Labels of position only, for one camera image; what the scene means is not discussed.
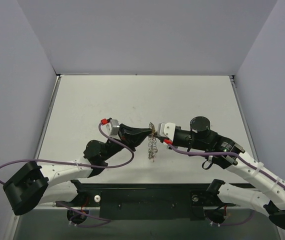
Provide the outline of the metal disc key organizer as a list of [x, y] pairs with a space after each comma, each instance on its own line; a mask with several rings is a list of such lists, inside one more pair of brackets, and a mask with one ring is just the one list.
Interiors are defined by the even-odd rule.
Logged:
[[158, 153], [156, 138], [157, 132], [155, 125], [152, 122], [148, 124], [148, 127], [151, 130], [151, 134], [148, 136], [148, 159], [154, 162]]

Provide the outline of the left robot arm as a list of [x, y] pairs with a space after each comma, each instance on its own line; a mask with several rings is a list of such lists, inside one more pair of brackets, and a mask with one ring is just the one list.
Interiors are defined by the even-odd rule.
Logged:
[[134, 154], [150, 128], [135, 128], [117, 124], [108, 134], [106, 142], [90, 140], [83, 154], [71, 161], [24, 159], [23, 166], [2, 184], [3, 191], [15, 215], [21, 216], [37, 205], [50, 202], [70, 202], [74, 206], [84, 203], [86, 194], [78, 189], [75, 180], [99, 175], [113, 169], [107, 160], [126, 149]]

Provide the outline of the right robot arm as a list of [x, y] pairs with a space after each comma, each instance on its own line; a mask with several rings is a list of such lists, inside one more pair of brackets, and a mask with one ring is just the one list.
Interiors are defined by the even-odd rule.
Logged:
[[176, 153], [189, 157], [201, 156], [251, 184], [255, 190], [233, 186], [215, 179], [206, 191], [206, 200], [246, 207], [259, 212], [277, 227], [285, 230], [285, 180], [254, 159], [242, 146], [211, 130], [210, 120], [194, 117], [190, 129], [183, 130], [172, 122], [158, 125], [154, 137]]

